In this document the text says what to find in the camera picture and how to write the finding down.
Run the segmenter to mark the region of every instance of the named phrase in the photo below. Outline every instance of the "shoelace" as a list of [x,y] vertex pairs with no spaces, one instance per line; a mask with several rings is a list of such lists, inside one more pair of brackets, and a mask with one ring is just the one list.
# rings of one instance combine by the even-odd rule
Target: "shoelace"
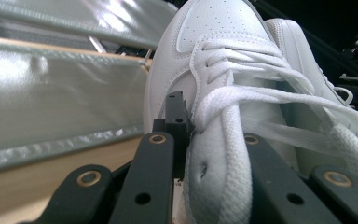
[[[326,100],[313,96],[313,86],[301,73],[290,68],[281,52],[270,44],[259,45],[236,43],[233,40],[204,43],[204,50],[214,50],[206,65],[213,66],[209,74],[208,83],[227,72],[241,73],[267,80],[287,81],[296,91],[310,94],[291,93],[248,86],[226,86],[218,88],[204,97],[195,113],[196,130],[202,133],[208,123],[221,113],[223,109],[237,102],[258,101],[272,104],[303,103],[310,107],[323,107],[338,112],[351,120],[356,120],[358,126],[358,112]],[[242,128],[247,133],[255,133],[262,137],[278,140],[283,143],[320,151],[325,154],[335,154],[325,133],[288,127],[280,124],[262,122],[241,118]]]

